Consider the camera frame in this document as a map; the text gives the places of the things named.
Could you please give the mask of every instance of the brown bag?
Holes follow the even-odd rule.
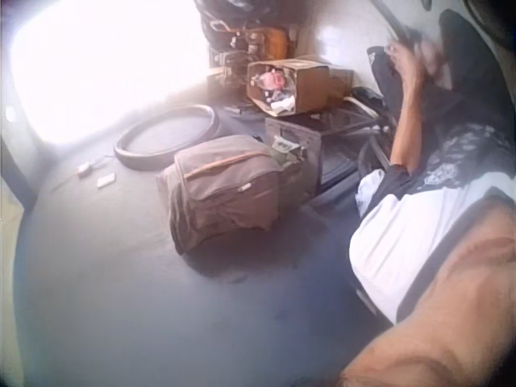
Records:
[[[157,178],[177,252],[238,228],[268,230],[279,216],[283,171],[273,150],[248,135],[178,152]]]

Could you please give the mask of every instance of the open cardboard box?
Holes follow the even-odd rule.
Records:
[[[267,68],[284,69],[293,78],[293,107],[290,110],[274,111],[265,101],[264,92],[251,80],[265,73]],[[337,69],[314,60],[286,59],[254,62],[248,66],[248,97],[258,107],[273,117],[322,110],[334,101],[342,101],[352,88],[353,71]]]

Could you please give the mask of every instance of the forearm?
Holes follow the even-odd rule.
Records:
[[[421,148],[421,88],[404,87],[402,113],[394,136],[390,162],[406,167],[412,174],[419,166]]]

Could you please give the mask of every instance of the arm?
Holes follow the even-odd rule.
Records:
[[[394,136],[390,162],[404,166],[412,174],[418,168],[421,158],[421,94],[424,70],[405,46],[393,43],[386,51],[403,82],[402,113]]]

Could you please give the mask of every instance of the sunlight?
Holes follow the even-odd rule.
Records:
[[[19,31],[11,53],[27,118],[54,144],[195,85],[208,69],[191,0],[61,1]]]

